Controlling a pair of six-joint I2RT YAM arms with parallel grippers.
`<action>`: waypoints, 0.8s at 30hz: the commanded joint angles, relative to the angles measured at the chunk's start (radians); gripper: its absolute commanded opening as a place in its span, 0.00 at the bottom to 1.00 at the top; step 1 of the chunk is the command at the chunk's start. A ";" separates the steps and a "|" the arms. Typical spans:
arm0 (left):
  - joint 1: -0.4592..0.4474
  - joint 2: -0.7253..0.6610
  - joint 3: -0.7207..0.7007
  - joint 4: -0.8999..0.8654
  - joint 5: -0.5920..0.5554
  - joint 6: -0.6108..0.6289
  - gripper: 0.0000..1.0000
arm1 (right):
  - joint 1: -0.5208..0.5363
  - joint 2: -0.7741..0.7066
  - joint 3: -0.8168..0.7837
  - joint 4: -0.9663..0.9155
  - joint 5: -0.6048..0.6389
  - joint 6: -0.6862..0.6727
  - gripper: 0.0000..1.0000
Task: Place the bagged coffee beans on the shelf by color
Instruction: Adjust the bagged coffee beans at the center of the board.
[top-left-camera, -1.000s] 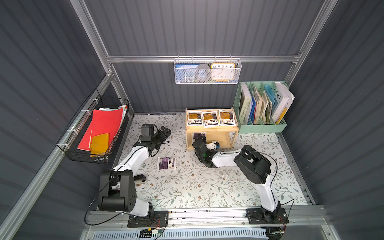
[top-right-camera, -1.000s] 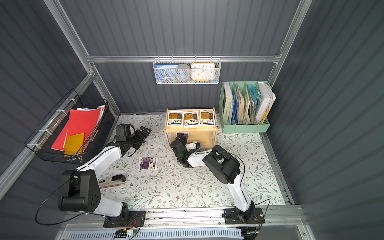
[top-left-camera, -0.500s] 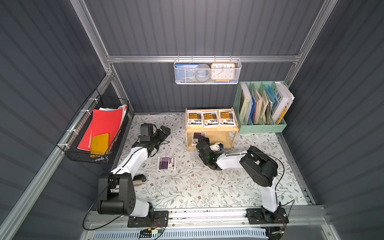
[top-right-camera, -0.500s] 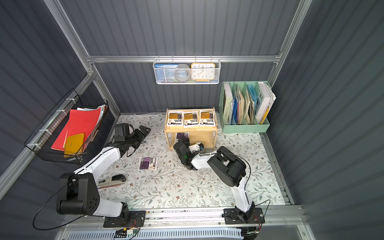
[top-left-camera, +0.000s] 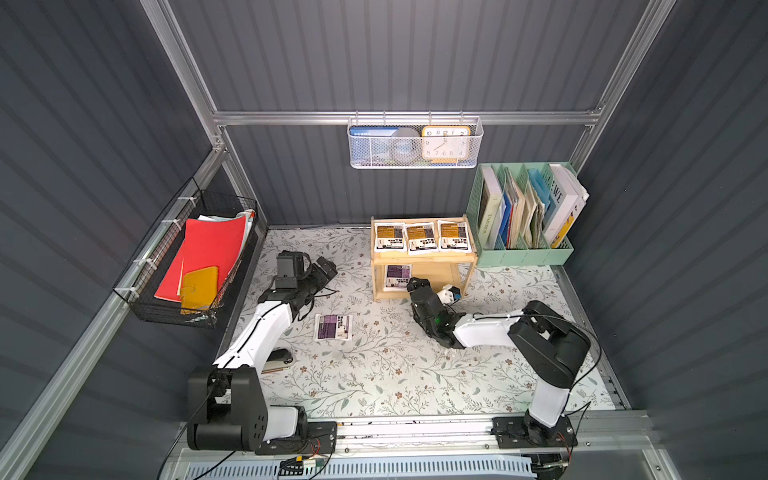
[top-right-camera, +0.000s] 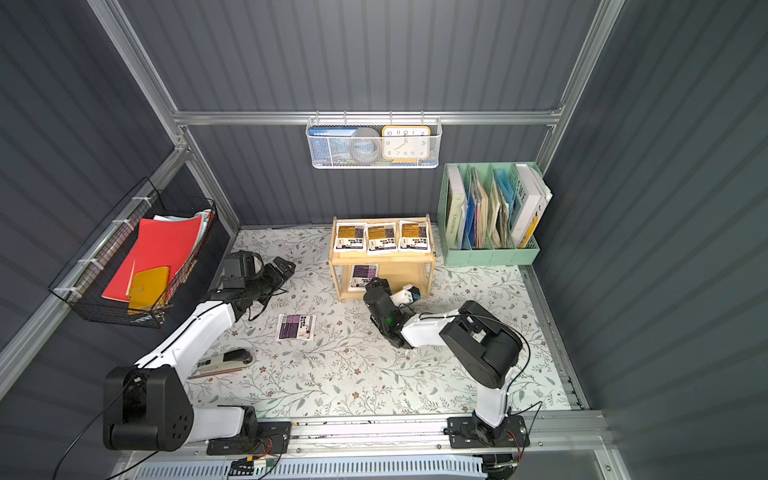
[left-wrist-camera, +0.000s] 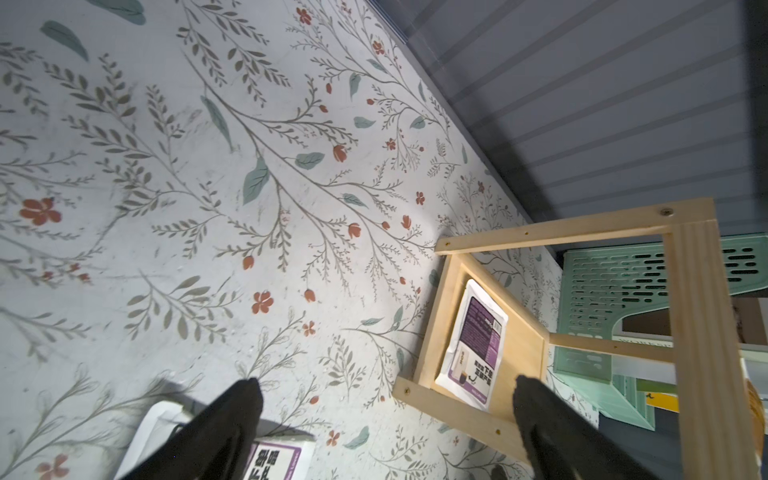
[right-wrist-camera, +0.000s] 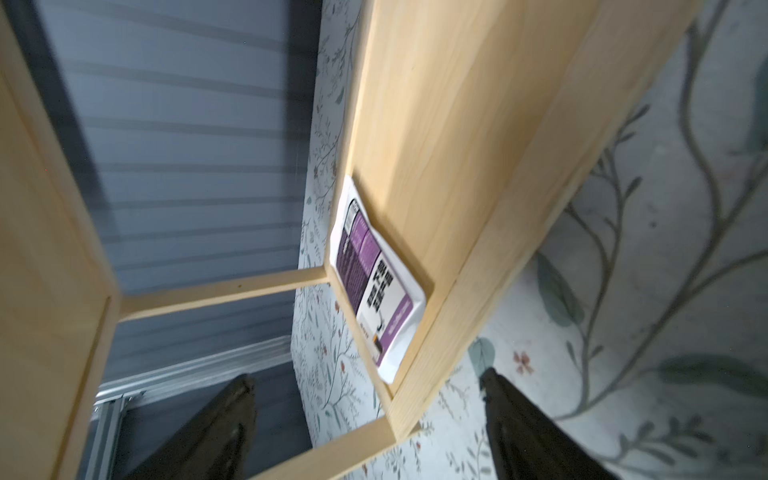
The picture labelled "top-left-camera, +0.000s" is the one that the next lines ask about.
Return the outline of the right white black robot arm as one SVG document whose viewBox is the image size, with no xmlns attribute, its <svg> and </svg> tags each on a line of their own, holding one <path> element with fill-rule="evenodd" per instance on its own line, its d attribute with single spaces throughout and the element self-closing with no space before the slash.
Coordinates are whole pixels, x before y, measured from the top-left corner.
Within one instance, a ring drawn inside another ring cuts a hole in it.
<svg viewBox="0 0 768 480">
<path fill-rule="evenodd" d="M 415 322 L 441 346 L 517 348 L 538 376 L 526 411 L 528 427 L 555 429 L 592 347 L 584 330 L 538 300 L 511 313 L 469 314 L 443 302 L 426 279 L 410 279 L 407 292 Z"/>
</svg>

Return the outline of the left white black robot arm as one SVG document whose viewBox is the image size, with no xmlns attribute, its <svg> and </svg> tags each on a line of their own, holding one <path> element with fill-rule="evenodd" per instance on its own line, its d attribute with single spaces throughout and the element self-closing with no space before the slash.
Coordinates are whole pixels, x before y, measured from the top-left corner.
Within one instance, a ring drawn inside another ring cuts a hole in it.
<svg viewBox="0 0 768 480">
<path fill-rule="evenodd" d="M 188 380 L 190 418 L 186 443 L 192 450 L 306 455 L 315 447 L 333 450 L 328 422 L 310 422 L 300 406 L 270 406 L 262 373 L 277 341 L 305 306 L 337 275 L 335 263 L 313 262 L 298 251 L 277 255 L 277 274 L 259 297 L 251 320 L 212 365 Z"/>
</svg>

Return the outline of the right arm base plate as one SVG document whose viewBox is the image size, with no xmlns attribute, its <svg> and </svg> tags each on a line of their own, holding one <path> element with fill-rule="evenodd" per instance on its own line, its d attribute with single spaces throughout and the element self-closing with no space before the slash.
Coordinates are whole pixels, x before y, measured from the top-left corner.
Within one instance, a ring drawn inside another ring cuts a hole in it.
<svg viewBox="0 0 768 480">
<path fill-rule="evenodd" d="M 494 417 L 491 434 L 500 449 L 572 448 L 578 445 L 576 429 L 567 416 L 560 416 L 553 427 L 541 424 L 528 414 Z"/>
</svg>

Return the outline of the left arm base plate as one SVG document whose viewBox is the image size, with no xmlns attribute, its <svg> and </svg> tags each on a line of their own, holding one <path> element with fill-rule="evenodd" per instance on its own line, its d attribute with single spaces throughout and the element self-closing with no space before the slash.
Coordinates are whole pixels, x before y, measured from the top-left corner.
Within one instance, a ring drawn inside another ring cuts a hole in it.
<svg viewBox="0 0 768 480">
<path fill-rule="evenodd" d="M 288 438 L 263 442 L 255 454 L 267 455 L 330 455 L 336 450 L 338 423 L 334 421 L 310 421 L 300 425 L 297 433 Z"/>
</svg>

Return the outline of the purple coffee bag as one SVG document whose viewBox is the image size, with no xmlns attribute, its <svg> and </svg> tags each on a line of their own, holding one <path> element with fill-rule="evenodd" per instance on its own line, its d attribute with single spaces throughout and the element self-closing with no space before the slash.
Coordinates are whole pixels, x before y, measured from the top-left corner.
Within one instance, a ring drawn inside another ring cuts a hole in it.
<svg viewBox="0 0 768 480">
<path fill-rule="evenodd" d="M 351 338 L 352 315 L 316 314 L 314 340 L 348 341 Z"/>
<path fill-rule="evenodd" d="M 406 291 L 412 277 L 412 266 L 409 264 L 390 264 L 384 272 L 384 291 Z"/>
</svg>

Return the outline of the light wooden two-tier shelf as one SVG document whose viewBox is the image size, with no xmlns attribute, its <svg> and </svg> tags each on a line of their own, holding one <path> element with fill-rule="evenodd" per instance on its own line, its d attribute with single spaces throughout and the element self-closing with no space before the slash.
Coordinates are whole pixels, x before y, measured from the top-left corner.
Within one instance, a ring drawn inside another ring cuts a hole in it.
<svg viewBox="0 0 768 480">
<path fill-rule="evenodd" d="M 415 224 L 432 223 L 436 239 L 440 238 L 439 222 L 464 223 L 470 245 L 469 252 L 449 252 L 437 250 L 433 253 L 411 255 L 405 251 L 376 251 L 376 233 L 380 224 L 401 223 L 405 227 Z M 407 299 L 405 290 L 386 290 L 385 275 L 389 265 L 410 265 L 411 275 L 418 278 L 426 278 L 430 281 L 435 292 L 440 291 L 445 285 L 459 288 L 462 296 L 466 296 L 469 290 L 470 280 L 478 262 L 478 252 L 474 234 L 470 228 L 466 215 L 460 217 L 432 217 L 432 218 L 376 218 L 370 219 L 370 253 L 372 294 L 375 301 Z"/>
</svg>

